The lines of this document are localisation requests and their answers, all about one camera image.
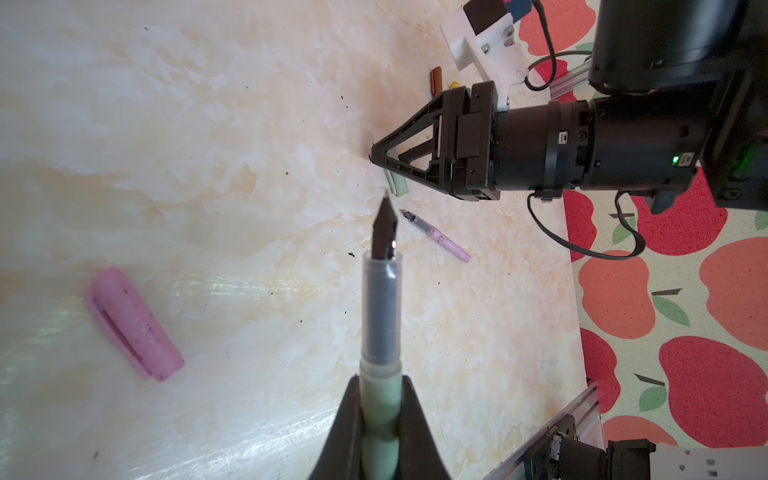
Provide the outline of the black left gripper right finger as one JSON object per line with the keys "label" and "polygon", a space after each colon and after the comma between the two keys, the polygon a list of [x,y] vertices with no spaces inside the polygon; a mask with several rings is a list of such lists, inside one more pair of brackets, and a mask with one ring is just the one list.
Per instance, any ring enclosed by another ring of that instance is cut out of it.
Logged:
{"label": "black left gripper right finger", "polygon": [[407,375],[402,377],[398,438],[399,459],[396,479],[450,479],[413,382]]}

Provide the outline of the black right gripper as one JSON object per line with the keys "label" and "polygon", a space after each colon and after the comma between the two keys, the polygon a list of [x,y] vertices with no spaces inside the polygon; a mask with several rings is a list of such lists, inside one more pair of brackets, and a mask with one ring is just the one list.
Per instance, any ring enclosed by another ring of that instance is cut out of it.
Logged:
{"label": "black right gripper", "polygon": [[[671,202],[690,186],[707,136],[705,109],[691,91],[459,116],[468,99],[467,88],[442,92],[375,143],[371,163],[465,200],[495,200],[502,191],[555,199],[581,189]],[[455,158],[445,158],[456,123]],[[406,163],[425,157],[437,163],[426,170]]]}

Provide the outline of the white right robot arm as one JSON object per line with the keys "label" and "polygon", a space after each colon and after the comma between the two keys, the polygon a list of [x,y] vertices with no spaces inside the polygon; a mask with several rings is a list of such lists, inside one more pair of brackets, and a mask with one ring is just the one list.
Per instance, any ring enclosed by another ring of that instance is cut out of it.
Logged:
{"label": "white right robot arm", "polygon": [[573,189],[644,196],[669,209],[702,171],[723,208],[767,206],[767,5],[605,1],[590,101],[512,107],[524,78],[504,1],[470,1],[443,26],[480,83],[439,94],[375,143],[371,162],[449,196],[496,200]]}

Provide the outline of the light green pen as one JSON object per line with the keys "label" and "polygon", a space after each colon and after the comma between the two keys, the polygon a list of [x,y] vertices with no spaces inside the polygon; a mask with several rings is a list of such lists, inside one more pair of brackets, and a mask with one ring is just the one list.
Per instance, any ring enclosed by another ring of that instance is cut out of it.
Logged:
{"label": "light green pen", "polygon": [[398,217],[384,196],[363,260],[360,393],[362,469],[367,479],[392,479],[399,461],[402,403],[401,274]]}

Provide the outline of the pink pen cap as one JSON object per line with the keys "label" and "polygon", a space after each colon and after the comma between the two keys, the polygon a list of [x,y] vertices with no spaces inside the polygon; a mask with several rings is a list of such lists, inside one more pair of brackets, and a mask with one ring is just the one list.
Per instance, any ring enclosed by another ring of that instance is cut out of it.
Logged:
{"label": "pink pen cap", "polygon": [[102,272],[84,300],[107,338],[142,378],[164,382],[184,367],[181,353],[121,270]]}

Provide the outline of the light green pen cap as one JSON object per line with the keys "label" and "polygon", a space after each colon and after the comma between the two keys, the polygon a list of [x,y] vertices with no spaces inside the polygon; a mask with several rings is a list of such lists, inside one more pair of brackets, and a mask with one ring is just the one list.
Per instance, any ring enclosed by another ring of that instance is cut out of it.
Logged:
{"label": "light green pen cap", "polygon": [[389,170],[385,170],[384,173],[390,188],[390,192],[395,197],[403,197],[410,192],[406,179],[402,175],[393,173]]}

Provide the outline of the brown pen cap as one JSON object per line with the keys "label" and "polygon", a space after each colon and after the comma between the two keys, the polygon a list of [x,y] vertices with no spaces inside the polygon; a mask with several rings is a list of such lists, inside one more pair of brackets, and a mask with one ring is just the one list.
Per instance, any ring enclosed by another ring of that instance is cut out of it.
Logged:
{"label": "brown pen cap", "polygon": [[430,71],[429,81],[431,97],[436,98],[443,92],[442,68],[440,66]]}

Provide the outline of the purple pen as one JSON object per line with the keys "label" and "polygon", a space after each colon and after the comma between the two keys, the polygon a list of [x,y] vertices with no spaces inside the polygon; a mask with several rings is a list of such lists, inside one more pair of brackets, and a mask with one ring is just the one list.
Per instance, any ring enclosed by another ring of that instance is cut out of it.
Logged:
{"label": "purple pen", "polygon": [[448,251],[464,263],[469,263],[471,261],[471,255],[467,251],[465,251],[462,247],[456,244],[447,235],[431,225],[429,222],[408,210],[401,209],[400,212],[409,224],[423,233],[430,240],[438,244],[441,248]]}

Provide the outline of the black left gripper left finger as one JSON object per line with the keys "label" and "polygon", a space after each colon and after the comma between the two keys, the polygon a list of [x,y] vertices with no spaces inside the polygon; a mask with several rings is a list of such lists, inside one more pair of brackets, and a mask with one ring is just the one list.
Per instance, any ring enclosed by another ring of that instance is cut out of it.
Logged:
{"label": "black left gripper left finger", "polygon": [[309,475],[316,479],[363,479],[360,377],[346,387],[317,463]]}

